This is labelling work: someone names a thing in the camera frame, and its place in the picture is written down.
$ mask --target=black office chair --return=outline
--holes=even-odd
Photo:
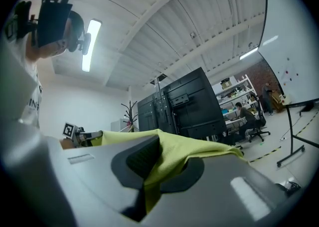
[[[259,119],[256,120],[255,122],[255,128],[254,128],[254,133],[250,134],[249,136],[249,142],[251,142],[251,139],[259,136],[261,138],[261,141],[264,142],[264,139],[262,138],[261,134],[266,134],[268,133],[268,135],[270,135],[269,131],[261,131],[261,128],[264,127],[266,125],[266,119],[263,115],[263,112],[261,111],[261,107],[260,107],[260,101],[258,96],[256,95],[256,101],[258,103],[258,107],[256,107],[256,109],[258,110],[258,117]]]

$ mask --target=yellow and black floor tape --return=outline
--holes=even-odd
[[[260,160],[260,159],[264,158],[265,156],[270,155],[271,153],[274,153],[274,152],[278,151],[280,148],[281,148],[281,146],[280,146],[280,147],[278,147],[278,148],[276,148],[276,149],[274,149],[274,150],[272,150],[270,153],[266,153],[266,154],[265,154],[265,155],[263,155],[262,157],[259,157],[259,158],[255,159],[255,160],[252,160],[252,161],[249,161],[249,162],[258,161],[258,160]]]
[[[298,136],[298,134],[300,134],[304,129],[306,129],[306,127],[309,125],[309,123],[312,122],[312,120],[316,117],[316,115],[319,113],[319,110],[317,111],[317,113],[315,113],[315,115],[313,116],[313,118],[306,124],[305,127],[303,127],[297,134],[296,136]]]

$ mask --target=vr headset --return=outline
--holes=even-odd
[[[91,34],[85,33],[82,17],[71,11],[72,4],[69,0],[42,0],[39,18],[34,15],[29,19],[31,8],[30,1],[22,1],[17,4],[14,16],[5,26],[5,34],[9,41],[23,38],[29,32],[32,34],[32,45],[37,42],[38,47],[61,40],[63,38],[67,19],[71,19],[71,36],[69,51],[82,51],[83,55],[88,53],[91,42]]]

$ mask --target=gray floor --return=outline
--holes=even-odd
[[[299,118],[300,109],[291,108],[293,124]],[[318,111],[319,106],[315,106],[310,112],[302,112],[302,117],[293,127],[294,134],[297,134],[305,127]],[[282,166],[278,168],[277,161],[289,155],[291,148],[290,132],[285,135],[286,140],[280,141],[280,138],[289,129],[287,111],[275,113],[273,116],[268,116],[268,113],[265,113],[265,118],[267,120],[267,128],[264,131],[269,131],[271,135],[264,135],[264,142],[261,142],[260,138],[256,137],[252,143],[240,143],[243,146],[242,151],[245,153],[245,158],[247,160],[255,160],[281,146],[276,152],[252,162],[251,166],[273,182],[281,183],[286,187],[289,186],[288,181],[294,181],[303,187],[307,186],[319,166],[319,149],[294,139],[294,150],[304,144],[305,152],[298,152],[290,159],[284,161]],[[298,136],[319,143],[319,113]]]

